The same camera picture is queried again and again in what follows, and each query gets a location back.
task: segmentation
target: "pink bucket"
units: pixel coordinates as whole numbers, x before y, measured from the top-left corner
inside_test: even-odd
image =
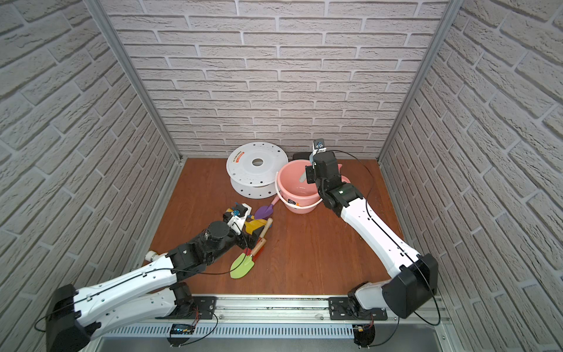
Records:
[[[305,180],[300,182],[305,167],[311,165],[308,160],[294,160],[285,164],[276,178],[276,190],[285,207],[296,214],[307,214],[321,202],[315,184],[308,184]],[[350,180],[342,176],[342,181]]]

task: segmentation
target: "white spool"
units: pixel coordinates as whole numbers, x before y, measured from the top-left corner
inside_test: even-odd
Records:
[[[287,164],[285,152],[272,143],[252,142],[238,147],[227,159],[231,185],[242,196],[253,199],[276,194],[276,173]]]

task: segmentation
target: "aluminum frame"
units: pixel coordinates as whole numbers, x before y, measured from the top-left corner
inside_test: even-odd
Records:
[[[218,319],[217,333],[208,338],[351,338],[349,334],[330,335],[330,332],[314,334],[294,333],[292,335],[279,334],[268,335],[267,333],[249,333],[238,330],[236,333],[228,328],[291,328],[302,327],[309,329],[349,329],[353,324],[367,324],[367,320],[330,320],[330,297],[345,297],[342,295],[217,295],[215,315]],[[455,332],[448,311],[440,296],[436,296],[442,323],[435,327],[436,335],[443,352],[462,351],[459,338]],[[417,311],[423,318],[433,322],[437,320],[437,312],[434,301],[426,302]],[[388,319],[375,321],[374,324],[394,325],[397,316],[387,309]],[[192,319],[148,319],[141,323],[133,324],[129,328],[120,328],[105,335],[106,337],[166,337],[173,323],[192,323]],[[401,319],[399,324],[425,325],[420,318],[411,315]],[[201,337],[209,332],[214,326],[214,320],[200,321],[198,326],[201,331],[196,331],[193,337]],[[92,341],[84,352],[94,352],[100,345],[101,339]]]
[[[117,31],[113,27],[113,24],[111,24],[108,13],[105,11],[99,0],[84,0],[84,2],[86,3],[86,7],[90,11],[92,18],[106,38],[109,47],[113,50],[115,58],[123,68],[125,75],[127,76],[127,78],[129,78],[131,86],[133,87],[133,89],[135,89],[135,92],[137,92],[139,99],[145,106],[145,109],[149,113],[151,120],[153,120],[155,127],[164,140],[164,143],[170,150],[170,153],[172,153],[174,159],[177,162],[180,162],[182,160],[182,154],[180,154],[178,147],[174,143],[172,136],[170,135],[168,129],[166,128],[166,125],[162,121],[162,117],[158,113],[157,106],[154,105],[153,99],[150,97],[149,91],[146,89],[141,77],[135,69],[133,61],[127,53],[125,46],[119,39]]]
[[[414,96],[422,86],[422,83],[424,83],[424,79],[426,78],[430,67],[432,67],[432,63],[436,59],[438,50],[444,42],[444,39],[446,38],[446,35],[448,34],[452,23],[454,23],[455,17],[457,16],[457,13],[459,12],[461,5],[463,4],[463,1],[464,0],[450,0],[448,6],[444,10],[444,14],[440,19],[440,23],[438,23],[436,32],[434,32],[434,36],[432,36],[432,40],[428,45],[428,49],[426,50],[422,58],[421,64],[418,67],[416,74],[414,75],[413,82],[406,93],[405,100],[403,101],[403,104],[401,105],[401,108],[397,113],[395,121],[393,121],[393,125],[391,126],[387,138],[385,138],[383,147],[381,147],[381,151],[379,152],[379,156],[377,157],[379,164],[381,164],[381,160],[383,160],[383,157],[385,157],[385,154],[389,150],[389,147],[391,146],[391,143],[393,142],[393,139],[395,138],[395,135],[397,134],[397,131],[399,130],[399,127],[401,126],[401,123],[406,116],[406,111],[409,109],[409,106],[414,100]]]
[[[162,186],[162,190],[160,191],[160,196],[158,197],[153,211],[149,215],[145,227],[143,228],[141,235],[139,236],[139,241],[135,244],[133,252],[136,254],[131,255],[131,258],[133,260],[129,260],[130,262],[127,263],[125,269],[123,269],[123,272],[121,274],[142,267],[145,260],[145,254],[149,251],[150,243],[153,241],[154,235],[157,233],[158,225],[160,225],[160,221],[162,220],[164,211],[168,206],[168,201],[172,197],[174,188],[176,188],[176,184],[178,183],[178,179],[182,174],[184,165],[185,161],[179,163],[175,162],[172,165],[168,177],[164,182],[164,185]]]

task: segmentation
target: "white brick wallpaper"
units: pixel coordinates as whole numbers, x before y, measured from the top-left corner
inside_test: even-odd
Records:
[[[182,154],[377,157],[445,1],[106,0]]]
[[[466,0],[382,161],[466,350],[563,348],[562,4]]]
[[[172,157],[82,2],[0,3],[0,350],[44,350],[52,291],[128,269]]]

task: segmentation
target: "wooden handle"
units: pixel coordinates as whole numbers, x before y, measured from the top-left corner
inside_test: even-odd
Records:
[[[265,243],[266,243],[266,239],[262,238],[258,243],[256,243],[256,246],[254,246],[254,249],[252,250],[252,252],[250,252],[250,255],[254,256],[256,253],[258,253],[260,248],[262,248]]]
[[[274,219],[269,217],[268,221],[266,222],[266,226],[264,226],[264,229],[262,230],[262,233],[260,234],[260,238],[264,238],[264,236],[266,235],[266,232],[268,231],[268,229],[272,225],[272,222],[274,222]]]

